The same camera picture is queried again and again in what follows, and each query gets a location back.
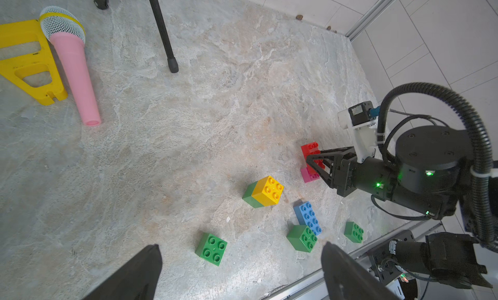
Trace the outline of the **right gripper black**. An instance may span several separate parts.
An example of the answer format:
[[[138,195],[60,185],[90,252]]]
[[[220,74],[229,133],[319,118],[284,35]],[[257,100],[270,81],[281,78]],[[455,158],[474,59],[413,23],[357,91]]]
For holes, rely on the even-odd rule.
[[[306,163],[342,197],[361,190],[380,200],[388,200],[397,186],[395,171],[383,160],[367,157],[359,163],[352,146],[309,154]]]

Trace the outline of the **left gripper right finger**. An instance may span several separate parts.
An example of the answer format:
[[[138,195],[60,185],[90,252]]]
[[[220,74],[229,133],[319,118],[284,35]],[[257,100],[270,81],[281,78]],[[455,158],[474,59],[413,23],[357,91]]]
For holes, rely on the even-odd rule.
[[[335,244],[323,247],[321,263],[330,299],[398,299]]]

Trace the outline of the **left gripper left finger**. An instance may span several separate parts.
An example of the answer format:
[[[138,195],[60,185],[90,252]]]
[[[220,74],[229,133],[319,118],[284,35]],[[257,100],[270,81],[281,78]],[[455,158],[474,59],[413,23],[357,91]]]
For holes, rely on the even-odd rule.
[[[107,280],[90,292],[84,300],[153,300],[162,266],[163,261],[159,245],[147,245]]]

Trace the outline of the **pink lego brick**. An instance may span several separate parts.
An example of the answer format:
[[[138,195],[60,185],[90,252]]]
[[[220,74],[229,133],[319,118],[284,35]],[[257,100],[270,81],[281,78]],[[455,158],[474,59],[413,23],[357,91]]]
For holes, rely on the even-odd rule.
[[[310,183],[320,179],[318,174],[311,174],[307,167],[300,169],[304,183]]]

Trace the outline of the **yellow lego brick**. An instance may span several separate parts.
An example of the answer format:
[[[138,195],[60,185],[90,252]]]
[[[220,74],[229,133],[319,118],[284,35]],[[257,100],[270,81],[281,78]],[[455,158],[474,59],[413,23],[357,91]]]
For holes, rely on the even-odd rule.
[[[252,192],[252,197],[263,207],[277,205],[280,202],[284,186],[272,176],[259,180]]]

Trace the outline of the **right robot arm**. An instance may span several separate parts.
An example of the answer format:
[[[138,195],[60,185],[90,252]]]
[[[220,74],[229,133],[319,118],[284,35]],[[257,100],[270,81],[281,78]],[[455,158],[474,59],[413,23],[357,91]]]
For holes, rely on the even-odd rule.
[[[387,131],[392,102],[420,94],[448,106],[463,123],[450,128],[430,115],[428,125]],[[497,161],[481,116],[460,94],[434,83],[406,83],[392,89],[377,108],[346,110],[354,144],[306,157],[310,166],[342,197],[356,190],[379,206],[390,201],[413,210],[413,220],[440,220],[461,209],[465,230],[484,248],[497,251]]]

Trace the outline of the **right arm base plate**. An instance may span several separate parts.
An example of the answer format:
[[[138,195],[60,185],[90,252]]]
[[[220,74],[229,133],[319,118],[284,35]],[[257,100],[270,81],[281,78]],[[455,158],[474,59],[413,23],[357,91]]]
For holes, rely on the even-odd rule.
[[[414,277],[395,263],[395,245],[397,242],[414,242],[411,231],[403,230],[381,240],[379,244],[367,251],[371,263],[369,270],[379,282],[387,287],[399,299],[405,299],[401,283],[409,283]]]

